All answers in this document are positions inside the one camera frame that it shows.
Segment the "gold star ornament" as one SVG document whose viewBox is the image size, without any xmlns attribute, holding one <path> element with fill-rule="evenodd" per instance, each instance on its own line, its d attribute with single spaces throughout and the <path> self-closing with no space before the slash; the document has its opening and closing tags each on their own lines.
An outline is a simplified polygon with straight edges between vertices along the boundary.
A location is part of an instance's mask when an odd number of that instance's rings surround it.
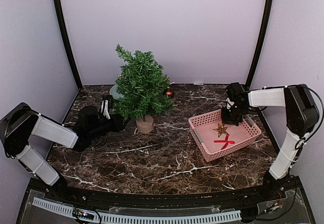
<svg viewBox="0 0 324 224">
<path fill-rule="evenodd" d="M 217 128 L 213 128 L 213 131 L 217 132 L 218 137 L 222 136 L 222 135 L 226 135 L 229 136 L 230 134 L 227 132 L 228 127 L 225 126 L 224 124 L 217 124 Z"/>
</svg>

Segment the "red ribbon bow ornament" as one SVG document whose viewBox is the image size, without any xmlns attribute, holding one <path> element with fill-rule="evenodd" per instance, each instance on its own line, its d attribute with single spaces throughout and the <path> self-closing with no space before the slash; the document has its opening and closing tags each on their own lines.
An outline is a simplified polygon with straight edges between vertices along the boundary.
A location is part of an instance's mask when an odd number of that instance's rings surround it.
<svg viewBox="0 0 324 224">
<path fill-rule="evenodd" d="M 228 145 L 235 144 L 235 141 L 230 140 L 229 137 L 230 137 L 230 135 L 226 135 L 224 140 L 215 140 L 214 143 L 218 143 L 218 144 L 222 143 L 223 146 L 222 146 L 221 150 L 225 150 L 228 147 Z"/>
</svg>

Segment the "pink plastic basket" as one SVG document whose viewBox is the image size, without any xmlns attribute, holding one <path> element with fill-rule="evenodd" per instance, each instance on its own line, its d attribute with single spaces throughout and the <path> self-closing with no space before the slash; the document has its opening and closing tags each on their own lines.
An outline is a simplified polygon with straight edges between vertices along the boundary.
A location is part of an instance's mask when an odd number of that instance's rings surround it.
<svg viewBox="0 0 324 224">
<path fill-rule="evenodd" d="M 193 116 L 188 122 L 189 131 L 206 162 L 251 145 L 262 133 L 248 116 L 238 126 L 223 123 L 220 110 Z"/>
</svg>

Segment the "small green christmas tree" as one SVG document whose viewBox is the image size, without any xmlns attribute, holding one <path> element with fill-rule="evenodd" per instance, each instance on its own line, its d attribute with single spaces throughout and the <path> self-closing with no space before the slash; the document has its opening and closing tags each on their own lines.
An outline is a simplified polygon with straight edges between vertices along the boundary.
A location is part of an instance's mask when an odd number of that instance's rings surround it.
<svg viewBox="0 0 324 224">
<path fill-rule="evenodd" d="M 164 114 L 172 108 L 172 99 L 164 95 L 170 79 L 153 52 L 131 52 L 119 44 L 115 51 L 124 61 L 116 80 L 117 92 L 124 97 L 117 100 L 115 111 L 124 119 L 135 120 L 140 133 L 150 133 L 154 129 L 153 115 Z"/>
</svg>

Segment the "brown ball ornament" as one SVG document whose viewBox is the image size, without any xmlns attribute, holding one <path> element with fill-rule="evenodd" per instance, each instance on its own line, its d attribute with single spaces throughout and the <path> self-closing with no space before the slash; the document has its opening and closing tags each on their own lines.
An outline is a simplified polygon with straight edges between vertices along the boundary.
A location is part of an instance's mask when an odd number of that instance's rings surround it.
<svg viewBox="0 0 324 224">
<path fill-rule="evenodd" d="M 168 87 L 165 91 L 164 91 L 164 95 L 168 96 L 169 98 L 173 98 L 175 95 L 175 92 L 172 88 Z"/>
</svg>

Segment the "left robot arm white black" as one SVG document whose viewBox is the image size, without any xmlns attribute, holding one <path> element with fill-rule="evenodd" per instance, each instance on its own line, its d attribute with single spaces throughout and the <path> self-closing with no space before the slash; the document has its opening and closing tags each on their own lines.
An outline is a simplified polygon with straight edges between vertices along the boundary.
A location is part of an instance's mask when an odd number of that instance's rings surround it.
<svg viewBox="0 0 324 224">
<path fill-rule="evenodd" d="M 1 119 L 1 142 L 5 155 L 17 159 L 47 186 L 61 202 L 71 198 L 71 189 L 66 187 L 66 179 L 52 167 L 29 143 L 36 136 L 57 143 L 77 152 L 82 152 L 92 144 L 92 140 L 109 132 L 125 129 L 127 120 L 120 114 L 110 114 L 107 103 L 101 109 L 85 106 L 78 112 L 73 128 L 57 123 L 20 103 Z"/>
</svg>

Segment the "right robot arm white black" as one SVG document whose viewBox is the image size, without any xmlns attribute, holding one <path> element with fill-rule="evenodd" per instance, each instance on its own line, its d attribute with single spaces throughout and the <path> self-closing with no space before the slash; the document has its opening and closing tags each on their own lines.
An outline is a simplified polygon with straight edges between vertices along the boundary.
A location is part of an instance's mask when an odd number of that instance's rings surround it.
<svg viewBox="0 0 324 224">
<path fill-rule="evenodd" d="M 286 133 L 275 161 L 268 170 L 274 180 L 284 178 L 297 162 L 303 146 L 323 123 L 323 101 L 305 84 L 264 87 L 248 90 L 238 82 L 226 87 L 226 105 L 221 109 L 225 124 L 239 125 L 243 116 L 255 110 L 269 109 Z"/>
</svg>

